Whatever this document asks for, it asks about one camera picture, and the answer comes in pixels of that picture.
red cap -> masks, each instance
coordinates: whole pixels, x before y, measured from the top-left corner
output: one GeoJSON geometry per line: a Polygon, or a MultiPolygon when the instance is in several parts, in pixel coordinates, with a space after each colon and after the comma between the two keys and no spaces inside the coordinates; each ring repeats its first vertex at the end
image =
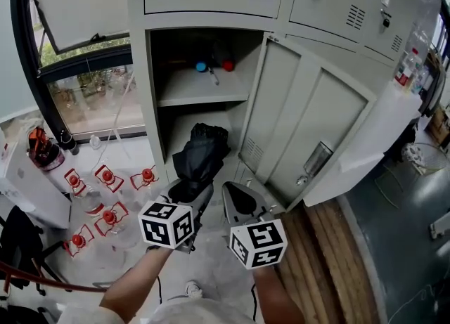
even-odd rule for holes
{"type": "Polygon", "coordinates": [[[86,240],[78,234],[72,236],[72,241],[78,248],[83,248],[86,245],[86,240]]]}
{"type": "Polygon", "coordinates": [[[144,169],[142,171],[142,177],[144,181],[152,181],[155,178],[155,175],[152,172],[152,169],[144,169]]]}
{"type": "Polygon", "coordinates": [[[222,62],[222,67],[227,71],[227,72],[233,72],[234,69],[234,63],[231,60],[224,60],[222,62]]]}
{"type": "Polygon", "coordinates": [[[109,170],[105,170],[102,174],[101,174],[102,178],[104,181],[111,181],[111,179],[113,178],[113,173],[111,173],[109,170]]]}
{"type": "Polygon", "coordinates": [[[107,224],[114,224],[117,220],[117,218],[115,217],[115,214],[110,211],[110,210],[105,210],[103,212],[103,219],[105,219],[107,224]]]}
{"type": "Polygon", "coordinates": [[[79,183],[79,179],[75,175],[71,175],[69,178],[69,183],[71,186],[76,186],[79,183]]]}

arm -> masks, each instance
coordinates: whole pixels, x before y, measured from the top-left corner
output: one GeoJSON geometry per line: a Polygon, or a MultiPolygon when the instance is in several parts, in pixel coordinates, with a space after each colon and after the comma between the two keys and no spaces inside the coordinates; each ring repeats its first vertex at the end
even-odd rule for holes
{"type": "Polygon", "coordinates": [[[125,323],[129,323],[146,300],[158,274],[172,249],[151,250],[113,283],[103,296],[100,306],[117,313],[125,323]]]}
{"type": "Polygon", "coordinates": [[[266,324],[304,324],[302,312],[289,298],[272,266],[255,269],[253,278],[266,324]]]}

wooden plank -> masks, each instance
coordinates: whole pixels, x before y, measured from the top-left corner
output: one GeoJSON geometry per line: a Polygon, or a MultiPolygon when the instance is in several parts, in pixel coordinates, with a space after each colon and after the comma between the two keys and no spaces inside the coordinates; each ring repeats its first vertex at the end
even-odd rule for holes
{"type": "Polygon", "coordinates": [[[306,284],[308,286],[311,299],[316,310],[317,318],[321,324],[329,324],[328,316],[326,313],[325,305],[323,304],[322,296],[317,285],[314,272],[311,264],[308,260],[308,255],[304,248],[302,239],[295,228],[295,224],[291,215],[283,216],[283,223],[285,229],[289,232],[290,244],[294,247],[299,264],[304,274],[306,284]]]}
{"type": "Polygon", "coordinates": [[[355,262],[356,262],[356,266],[360,270],[360,273],[363,274],[362,275],[362,282],[363,282],[364,290],[367,293],[367,300],[368,300],[368,305],[369,305],[369,311],[371,313],[372,323],[379,323],[380,322],[380,318],[379,318],[379,315],[378,315],[377,304],[375,302],[375,295],[373,293],[371,282],[370,282],[369,277],[368,277],[366,266],[363,263],[363,258],[361,256],[360,251],[359,251],[358,245],[356,244],[356,241],[354,239],[352,231],[351,231],[351,229],[350,229],[350,227],[349,227],[349,225],[347,223],[346,218],[344,217],[344,214],[342,213],[342,210],[339,207],[339,204],[335,203],[335,205],[333,205],[333,206],[334,206],[334,208],[336,208],[337,215],[340,217],[340,220],[342,222],[342,232],[344,233],[344,236],[347,239],[347,243],[350,246],[350,250],[353,253],[358,253],[358,255],[354,255],[354,259],[355,259],[355,262]]]}
{"type": "Polygon", "coordinates": [[[311,221],[312,226],[314,227],[317,240],[319,241],[326,263],[330,269],[331,277],[333,279],[333,282],[335,283],[335,288],[339,297],[345,321],[347,323],[355,323],[356,321],[354,318],[352,301],[349,298],[347,286],[345,285],[345,281],[340,272],[335,253],[330,245],[330,242],[328,241],[328,237],[325,233],[321,220],[314,207],[308,208],[306,210],[306,213],[309,217],[309,220],[311,221]]]}
{"type": "MultiPolygon", "coordinates": [[[[291,243],[289,233],[286,233],[286,237],[288,238],[288,242],[291,243]]],[[[314,309],[314,305],[312,303],[311,295],[308,290],[308,286],[306,284],[306,280],[304,279],[304,275],[300,265],[298,263],[298,258],[295,253],[294,247],[288,244],[288,248],[285,253],[286,259],[288,260],[290,270],[295,279],[295,286],[297,287],[297,291],[300,295],[300,301],[302,302],[303,315],[304,319],[308,324],[314,323],[319,324],[316,310],[314,309]]]]}
{"type": "Polygon", "coordinates": [[[295,279],[292,271],[290,270],[288,260],[286,257],[278,264],[278,271],[281,275],[281,281],[283,282],[286,292],[288,292],[289,297],[296,303],[299,309],[303,313],[302,302],[300,301],[300,295],[295,287],[295,279]]]}
{"type": "Polygon", "coordinates": [[[360,268],[356,266],[355,257],[359,255],[358,252],[353,252],[347,242],[347,238],[342,231],[341,221],[338,218],[338,214],[333,207],[333,201],[327,201],[322,204],[322,208],[325,215],[328,218],[328,222],[331,224],[332,232],[334,232],[335,238],[339,243],[339,248],[342,253],[341,257],[347,263],[347,268],[349,269],[350,277],[353,280],[354,288],[358,297],[359,305],[361,308],[361,313],[363,316],[364,323],[371,323],[371,313],[368,307],[367,295],[368,293],[364,289],[363,278],[360,268]]]}
{"type": "Polygon", "coordinates": [[[323,229],[331,245],[332,251],[334,251],[338,268],[342,274],[342,278],[344,279],[344,284],[347,287],[347,292],[349,293],[349,298],[353,306],[354,320],[355,320],[354,322],[365,323],[364,316],[361,310],[359,293],[356,290],[356,283],[354,282],[352,274],[350,273],[350,269],[345,260],[345,255],[342,253],[340,243],[336,238],[331,223],[328,220],[328,217],[325,212],[325,206],[323,204],[316,206],[316,213],[319,216],[319,219],[322,223],[323,229]]]}
{"type": "Polygon", "coordinates": [[[317,252],[317,249],[312,242],[313,238],[311,238],[310,234],[308,234],[305,228],[305,218],[301,217],[302,214],[306,215],[304,211],[299,212],[296,210],[292,213],[292,217],[294,219],[294,224],[297,232],[302,238],[309,263],[311,263],[314,277],[316,278],[317,285],[321,292],[323,304],[326,307],[328,321],[330,322],[330,324],[341,323],[344,318],[337,293],[334,290],[333,279],[330,276],[325,261],[319,258],[320,253],[317,252]]]}

white wall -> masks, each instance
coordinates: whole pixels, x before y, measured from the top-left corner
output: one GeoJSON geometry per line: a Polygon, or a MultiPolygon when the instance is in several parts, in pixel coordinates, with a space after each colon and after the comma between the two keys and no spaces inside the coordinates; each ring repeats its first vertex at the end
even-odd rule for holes
{"type": "Polygon", "coordinates": [[[9,0],[0,0],[0,122],[37,109],[15,46],[9,0]]]}

gray floor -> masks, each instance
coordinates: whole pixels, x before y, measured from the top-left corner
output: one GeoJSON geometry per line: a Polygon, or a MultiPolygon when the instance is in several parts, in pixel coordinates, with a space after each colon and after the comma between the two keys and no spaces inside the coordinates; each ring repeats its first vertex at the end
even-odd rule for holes
{"type": "Polygon", "coordinates": [[[382,165],[348,192],[347,199],[373,256],[390,324],[435,323],[444,291],[430,291],[429,285],[449,274],[450,235],[431,240],[428,227],[450,208],[450,168],[417,177],[402,164],[394,172],[404,192],[391,175],[378,183],[398,209],[374,184],[385,173],[382,165]]]}

